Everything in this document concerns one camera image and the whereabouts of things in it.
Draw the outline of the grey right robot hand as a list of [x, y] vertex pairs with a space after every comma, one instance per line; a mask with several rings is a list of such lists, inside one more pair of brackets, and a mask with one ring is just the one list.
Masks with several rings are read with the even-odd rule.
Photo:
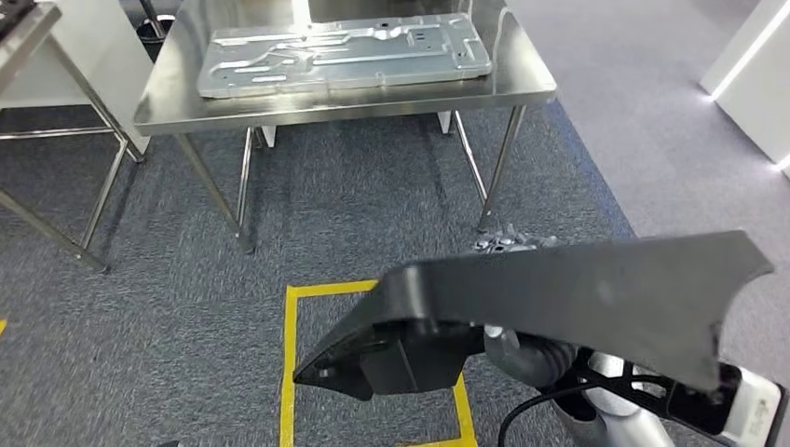
[[557, 236], [544, 237], [520, 231], [512, 223], [508, 223], [504, 227], [483, 230], [471, 246], [471, 252], [475, 254], [491, 254], [511, 251], [536, 251], [562, 245], [563, 242]]

